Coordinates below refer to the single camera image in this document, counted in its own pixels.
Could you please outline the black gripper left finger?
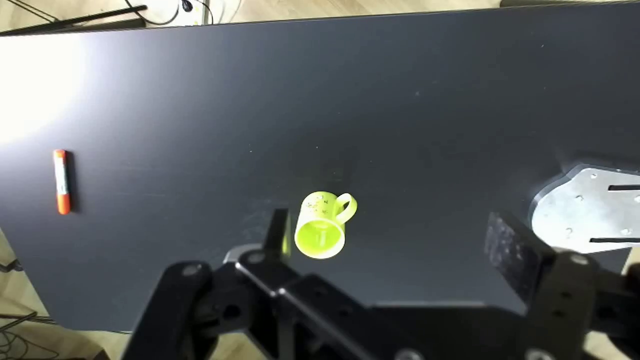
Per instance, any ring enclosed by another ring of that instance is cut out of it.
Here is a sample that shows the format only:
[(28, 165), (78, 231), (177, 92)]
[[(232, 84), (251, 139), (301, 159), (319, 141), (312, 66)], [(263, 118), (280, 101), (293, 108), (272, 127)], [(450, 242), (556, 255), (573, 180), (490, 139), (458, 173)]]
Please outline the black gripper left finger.
[(278, 288), (290, 279), (282, 246), (290, 214), (272, 214), (267, 240), (236, 246), (220, 268), (191, 261), (169, 267), (124, 350), (124, 360), (206, 360), (220, 339), (244, 333), (278, 356)]

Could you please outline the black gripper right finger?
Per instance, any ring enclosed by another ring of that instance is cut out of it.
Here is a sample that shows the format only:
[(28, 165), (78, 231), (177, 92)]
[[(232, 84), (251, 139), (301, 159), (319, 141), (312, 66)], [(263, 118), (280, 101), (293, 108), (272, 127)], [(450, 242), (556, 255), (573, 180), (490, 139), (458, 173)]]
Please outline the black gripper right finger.
[(554, 250), (519, 219), (489, 216), (485, 253), (527, 304), (517, 350), (525, 360), (599, 360), (585, 350), (603, 333), (625, 356), (640, 360), (640, 272), (607, 270), (592, 257)]

